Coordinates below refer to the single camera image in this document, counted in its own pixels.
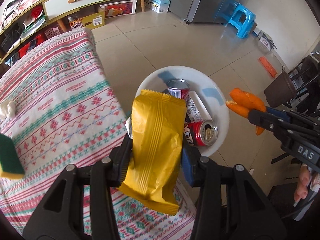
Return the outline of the person's right hand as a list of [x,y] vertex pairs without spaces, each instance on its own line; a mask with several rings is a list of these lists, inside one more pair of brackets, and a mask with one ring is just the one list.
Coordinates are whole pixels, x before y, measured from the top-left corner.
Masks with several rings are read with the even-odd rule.
[[309,167],[306,164],[302,164],[300,168],[297,188],[293,195],[295,202],[306,198],[309,190],[308,186],[312,191],[319,191],[319,173],[314,173],[312,175]]

